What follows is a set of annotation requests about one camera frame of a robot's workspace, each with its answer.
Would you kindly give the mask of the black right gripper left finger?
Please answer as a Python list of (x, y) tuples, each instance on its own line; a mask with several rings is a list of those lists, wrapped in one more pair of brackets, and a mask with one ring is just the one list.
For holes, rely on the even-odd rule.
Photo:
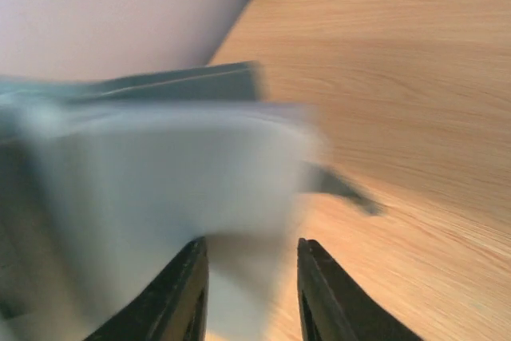
[(199, 237), (188, 242), (139, 296), (87, 339), (205, 339), (208, 277), (207, 244)]

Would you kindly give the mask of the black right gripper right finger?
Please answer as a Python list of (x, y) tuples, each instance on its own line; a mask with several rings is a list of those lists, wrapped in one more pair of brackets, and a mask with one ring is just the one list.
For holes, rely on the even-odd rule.
[(304, 340), (420, 340), (382, 308), (316, 240), (299, 239), (297, 288)]

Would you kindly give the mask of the teal card holder wallet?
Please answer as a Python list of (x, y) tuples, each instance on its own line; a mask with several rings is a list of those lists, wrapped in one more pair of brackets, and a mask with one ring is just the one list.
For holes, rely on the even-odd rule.
[(190, 241), (206, 331), (259, 340), (308, 193), (374, 199), (316, 157), (251, 62), (108, 81), (1, 80), (1, 337), (88, 340)]

